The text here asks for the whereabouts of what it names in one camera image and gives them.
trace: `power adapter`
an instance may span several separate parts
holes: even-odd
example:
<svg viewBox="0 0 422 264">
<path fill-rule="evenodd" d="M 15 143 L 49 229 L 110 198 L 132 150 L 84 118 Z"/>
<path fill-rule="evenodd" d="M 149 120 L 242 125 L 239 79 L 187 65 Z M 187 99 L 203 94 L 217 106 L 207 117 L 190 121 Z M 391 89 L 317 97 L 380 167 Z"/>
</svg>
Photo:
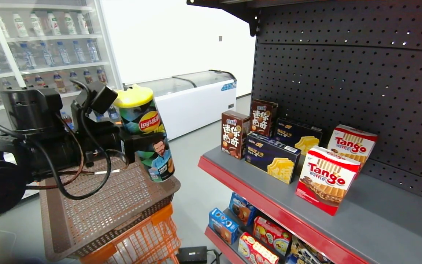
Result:
<svg viewBox="0 0 422 264">
<path fill-rule="evenodd" d="M 181 247 L 176 255 L 180 263 L 186 264 L 206 264 L 208 248 L 205 247 Z"/>
</svg>

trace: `cardboard box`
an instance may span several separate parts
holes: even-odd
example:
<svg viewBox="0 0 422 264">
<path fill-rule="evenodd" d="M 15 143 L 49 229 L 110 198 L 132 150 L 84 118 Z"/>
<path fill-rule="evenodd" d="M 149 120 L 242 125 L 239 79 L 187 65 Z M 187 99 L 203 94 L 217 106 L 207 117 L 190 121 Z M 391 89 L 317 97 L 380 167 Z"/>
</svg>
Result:
<svg viewBox="0 0 422 264">
<path fill-rule="evenodd" d="M 208 226 L 214 230 L 228 244 L 236 242 L 239 226 L 227 217 L 221 210 L 214 208 L 209 213 Z"/>
<path fill-rule="evenodd" d="M 251 226 L 253 224 L 257 209 L 235 192 L 232 192 L 229 209 L 244 225 Z"/>
<path fill-rule="evenodd" d="M 250 130 L 250 117 L 232 110 L 222 113 L 221 117 L 221 150 L 241 159 Z"/>
<path fill-rule="evenodd" d="M 342 156 L 357 160 L 361 168 L 366 163 L 375 143 L 377 135 L 364 132 L 347 125 L 338 125 L 333 130 L 328 142 L 328 149 Z"/>
<path fill-rule="evenodd" d="M 312 147 L 306 155 L 296 195 L 335 215 L 360 169 L 360 162 L 323 147 Z"/>
<path fill-rule="evenodd" d="M 253 235 L 286 256 L 292 237 L 290 232 L 259 216 L 253 224 Z"/>
<path fill-rule="evenodd" d="M 245 161 L 286 184 L 291 182 L 299 156 L 299 149 L 260 134 L 248 134 Z"/>
<path fill-rule="evenodd" d="M 252 118 L 251 131 L 271 137 L 276 122 L 277 110 L 277 103 L 254 99 L 250 107 Z"/>
<path fill-rule="evenodd" d="M 276 264 L 280 259 L 247 232 L 239 239 L 238 252 L 254 264 Z"/>
<path fill-rule="evenodd" d="M 331 264 L 332 262 L 318 251 L 293 236 L 291 254 L 285 264 Z"/>
<path fill-rule="evenodd" d="M 300 149 L 300 154 L 303 156 L 313 146 L 319 145 L 322 135 L 322 129 L 304 122 L 282 118 L 276 120 L 274 138 L 283 144 Z"/>
</svg>

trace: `yellow lid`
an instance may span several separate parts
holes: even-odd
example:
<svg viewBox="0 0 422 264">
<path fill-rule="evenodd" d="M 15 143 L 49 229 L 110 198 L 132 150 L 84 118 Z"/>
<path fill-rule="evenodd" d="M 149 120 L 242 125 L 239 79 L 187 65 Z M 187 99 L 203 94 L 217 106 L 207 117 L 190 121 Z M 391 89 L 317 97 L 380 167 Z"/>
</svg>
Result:
<svg viewBox="0 0 422 264">
<path fill-rule="evenodd" d="M 150 102 L 153 98 L 151 88 L 132 85 L 126 91 L 118 91 L 118 97 L 115 99 L 114 105 L 120 108 L 131 108 L 142 106 Z"/>
</svg>

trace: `black pegboard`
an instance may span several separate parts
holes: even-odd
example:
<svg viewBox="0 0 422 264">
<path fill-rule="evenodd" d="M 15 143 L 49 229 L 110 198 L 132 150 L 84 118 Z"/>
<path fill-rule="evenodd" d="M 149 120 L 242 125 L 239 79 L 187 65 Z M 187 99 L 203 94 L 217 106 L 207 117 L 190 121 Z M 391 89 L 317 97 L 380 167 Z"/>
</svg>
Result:
<svg viewBox="0 0 422 264">
<path fill-rule="evenodd" d="M 256 42 L 254 98 L 327 136 L 338 124 L 378 134 L 363 172 L 422 196 L 422 4 L 265 7 Z"/>
</svg>

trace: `lay's chips canister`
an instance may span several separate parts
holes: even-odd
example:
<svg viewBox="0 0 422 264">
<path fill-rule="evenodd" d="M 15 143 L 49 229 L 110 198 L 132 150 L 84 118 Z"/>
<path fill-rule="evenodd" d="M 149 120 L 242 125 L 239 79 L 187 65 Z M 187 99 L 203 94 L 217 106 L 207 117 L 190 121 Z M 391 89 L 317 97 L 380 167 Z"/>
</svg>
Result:
<svg viewBox="0 0 422 264">
<path fill-rule="evenodd" d="M 156 108 L 152 90 L 133 85 L 126 91 L 118 92 L 114 105 L 119 108 L 122 125 L 130 134 L 163 134 L 148 143 L 141 151 L 137 151 L 137 154 L 152 181 L 163 182 L 169 179 L 174 175 L 175 167 L 166 129 Z"/>
</svg>

